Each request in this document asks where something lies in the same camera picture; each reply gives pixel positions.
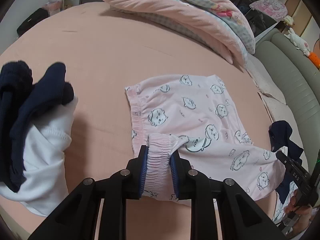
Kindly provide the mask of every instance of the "pink fitted sheet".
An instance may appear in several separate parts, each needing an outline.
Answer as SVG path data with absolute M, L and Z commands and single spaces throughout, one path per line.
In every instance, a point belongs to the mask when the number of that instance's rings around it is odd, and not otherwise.
M 79 97 L 72 143 L 65 151 L 69 191 L 86 177 L 108 178 L 133 158 L 124 87 L 153 76 L 216 74 L 228 87 L 252 141 L 270 149 L 271 121 L 247 73 L 195 41 L 136 16 L 110 11 L 106 3 L 79 5 L 43 20 L 0 56 L 0 64 L 19 59 L 30 66 L 34 81 L 53 62 L 64 62 L 66 80 Z M 275 200 L 262 202 L 273 213 Z M 0 205 L 28 232 L 43 220 L 2 197 Z M 129 201 L 127 209 L 129 240 L 150 235 L 153 239 L 190 237 L 187 206 L 145 198 Z

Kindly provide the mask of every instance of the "orange carrot plush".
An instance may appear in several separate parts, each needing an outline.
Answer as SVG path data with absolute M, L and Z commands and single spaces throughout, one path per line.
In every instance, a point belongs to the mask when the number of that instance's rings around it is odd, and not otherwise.
M 310 52 L 310 55 L 308 57 L 313 64 L 317 67 L 317 69 L 320 70 L 320 59 L 318 58 L 317 54 L 314 52 Z

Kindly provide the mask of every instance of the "pink quilt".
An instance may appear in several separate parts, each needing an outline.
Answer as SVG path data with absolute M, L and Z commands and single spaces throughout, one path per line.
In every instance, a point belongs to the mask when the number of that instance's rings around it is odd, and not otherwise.
M 245 67 L 247 51 L 254 53 L 252 30 L 229 0 L 104 0 L 129 12 L 162 16 L 199 36 L 227 62 Z

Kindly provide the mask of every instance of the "pillow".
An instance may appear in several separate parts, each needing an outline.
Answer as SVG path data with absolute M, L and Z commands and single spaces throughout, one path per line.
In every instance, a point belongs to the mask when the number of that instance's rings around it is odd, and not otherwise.
M 260 94 L 260 97 L 265 104 L 272 122 L 279 120 L 287 121 L 292 128 L 292 135 L 290 136 L 290 140 L 292 140 L 299 147 L 303 148 L 298 126 L 289 106 L 282 104 L 274 98 L 266 97 L 265 95 Z M 300 159 L 302 160 L 302 167 L 304 167 L 308 171 L 307 157 L 304 152 L 301 154 Z
M 256 57 L 248 53 L 247 72 L 262 94 L 285 104 L 281 90 L 276 86 L 264 65 Z

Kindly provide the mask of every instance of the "dark blue fabric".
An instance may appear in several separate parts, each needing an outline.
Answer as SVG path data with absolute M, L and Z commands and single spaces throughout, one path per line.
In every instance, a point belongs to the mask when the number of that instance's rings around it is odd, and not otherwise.
M 18 109 L 32 90 L 32 71 L 23 61 L 9 62 L 0 72 L 0 181 L 17 191 L 10 180 L 11 140 L 9 131 L 18 117 Z
M 41 116 L 54 106 L 67 104 L 74 98 L 71 85 L 65 83 L 65 73 L 66 66 L 63 63 L 52 64 L 19 108 L 18 117 L 9 133 L 12 143 L 10 179 L 16 186 L 12 190 L 14 192 L 19 190 L 24 181 L 23 148 L 31 118 Z
M 292 128 L 286 121 L 274 122 L 269 129 L 271 149 L 273 152 L 276 152 L 282 146 L 287 146 L 288 156 L 301 165 L 302 160 L 300 159 L 300 156 L 303 149 L 290 140 L 291 134 Z M 290 183 L 292 181 L 292 177 L 286 172 L 282 183 L 276 188 L 282 204 L 285 202 L 289 194 Z

